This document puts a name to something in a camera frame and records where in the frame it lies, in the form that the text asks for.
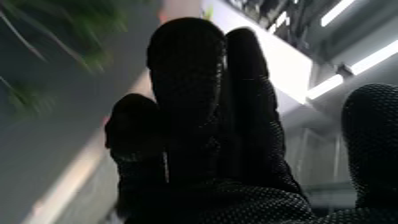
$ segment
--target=fluorescent light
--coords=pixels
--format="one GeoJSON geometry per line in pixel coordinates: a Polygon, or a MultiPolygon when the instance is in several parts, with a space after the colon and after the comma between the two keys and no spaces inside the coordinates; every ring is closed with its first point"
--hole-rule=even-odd
{"type": "Polygon", "coordinates": [[[327,24],[333,22],[333,20],[340,16],[342,12],[345,11],[349,6],[352,5],[354,1],[356,0],[342,0],[340,4],[335,6],[333,10],[329,11],[329,13],[326,14],[326,16],[322,18],[322,21],[320,21],[322,27],[326,27],[327,24]]]}
{"type": "Polygon", "coordinates": [[[276,33],[276,31],[278,31],[278,24],[274,23],[272,26],[271,26],[269,32],[276,33]]]}
{"type": "Polygon", "coordinates": [[[308,98],[315,100],[345,82],[343,76],[338,74],[331,79],[308,91],[308,98]]]}
{"type": "Polygon", "coordinates": [[[352,65],[352,73],[359,75],[398,53],[398,40],[352,65]]]}
{"type": "Polygon", "coordinates": [[[288,13],[285,11],[283,14],[278,17],[278,27],[283,25],[283,22],[285,22],[287,18],[288,18],[288,13]]]}

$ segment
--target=finger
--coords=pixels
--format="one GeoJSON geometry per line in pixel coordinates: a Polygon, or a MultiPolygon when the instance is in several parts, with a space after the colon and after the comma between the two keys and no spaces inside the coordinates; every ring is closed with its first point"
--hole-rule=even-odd
{"type": "Polygon", "coordinates": [[[398,87],[361,87],[343,108],[343,135],[358,207],[398,205],[398,87]]]}
{"type": "Polygon", "coordinates": [[[242,136],[244,178],[253,184],[303,193],[285,161],[285,132],[276,90],[258,38],[249,29],[228,34],[237,131],[242,136]]]}
{"type": "Polygon", "coordinates": [[[216,173],[224,34],[196,18],[160,27],[148,48],[153,92],[168,119],[171,182],[216,173]]]}
{"type": "Polygon", "coordinates": [[[120,100],[105,126],[107,148],[120,171],[116,210],[130,216],[137,195],[166,183],[162,114],[155,102],[139,94],[120,100]]]}

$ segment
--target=textured glove fabric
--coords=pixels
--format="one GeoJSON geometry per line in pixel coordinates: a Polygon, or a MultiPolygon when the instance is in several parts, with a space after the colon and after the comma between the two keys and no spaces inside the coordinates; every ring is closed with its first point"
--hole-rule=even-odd
{"type": "Polygon", "coordinates": [[[168,121],[171,184],[216,177],[226,37],[201,19],[178,19],[148,48],[153,92],[168,121]]]}
{"type": "Polygon", "coordinates": [[[239,29],[228,34],[228,71],[237,132],[242,136],[242,180],[251,185],[303,194],[285,161],[285,131],[276,90],[260,43],[249,29],[239,29]]]}
{"type": "Polygon", "coordinates": [[[283,158],[285,134],[276,92],[253,32],[240,29],[226,38],[210,22],[175,20],[160,27],[152,39],[148,66],[159,106],[148,99],[139,100],[144,103],[134,100],[128,107],[116,106],[105,129],[121,174],[123,206],[118,209],[127,224],[398,223],[397,87],[370,85],[349,98],[343,132],[359,191],[358,209],[317,218],[283,158]],[[228,156],[230,150],[221,148],[219,142],[226,51],[233,124],[242,142],[244,170],[235,178],[217,172],[219,151],[228,156]],[[139,114],[132,109],[137,107],[146,108],[139,114]],[[116,115],[130,113],[125,111],[134,111],[136,118],[130,118],[141,119],[141,122],[120,126],[125,116],[116,115]],[[153,127],[150,114],[162,128],[153,127]],[[134,141],[137,138],[128,140],[128,130],[141,133],[146,123],[153,129],[144,129],[144,135],[157,138],[137,135],[143,141],[134,141]],[[146,143],[155,154],[164,150],[169,153],[169,183],[160,156],[153,153],[132,156],[144,150],[146,143]]]}
{"type": "Polygon", "coordinates": [[[398,87],[367,85],[343,110],[358,207],[398,208],[398,87]]]}

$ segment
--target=leaf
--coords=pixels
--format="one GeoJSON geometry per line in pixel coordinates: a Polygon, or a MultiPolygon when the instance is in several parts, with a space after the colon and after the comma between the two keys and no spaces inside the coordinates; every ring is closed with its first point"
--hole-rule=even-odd
{"type": "Polygon", "coordinates": [[[52,113],[56,99],[48,97],[31,86],[17,83],[9,90],[9,103],[18,115],[45,115],[52,113]]]}
{"type": "Polygon", "coordinates": [[[11,21],[9,21],[9,18],[8,18],[8,16],[6,16],[2,10],[0,10],[0,18],[2,18],[2,20],[4,20],[4,23],[6,23],[6,25],[8,25],[8,27],[9,27],[11,31],[13,31],[13,33],[15,33],[15,35],[17,35],[17,37],[18,37],[18,39],[20,39],[20,41],[22,41],[25,47],[29,48],[31,52],[36,54],[36,56],[40,57],[40,59],[41,59],[43,61],[47,61],[47,58],[45,58],[45,56],[43,56],[40,50],[36,49],[34,45],[29,43],[25,37],[22,36],[20,31],[17,30],[17,27],[15,27],[11,21]]]}
{"type": "Polygon", "coordinates": [[[29,16],[29,14],[22,10],[17,10],[15,13],[20,16],[20,18],[24,19],[24,21],[34,26],[34,28],[50,37],[50,39],[54,40],[54,42],[61,46],[63,50],[66,51],[66,53],[70,54],[70,56],[73,57],[73,59],[84,64],[86,63],[84,57],[80,56],[80,54],[77,53],[77,51],[68,47],[68,45],[64,44],[63,40],[59,39],[57,35],[54,34],[54,32],[50,31],[50,29],[47,28],[47,26],[41,24],[41,22],[29,16]]]}

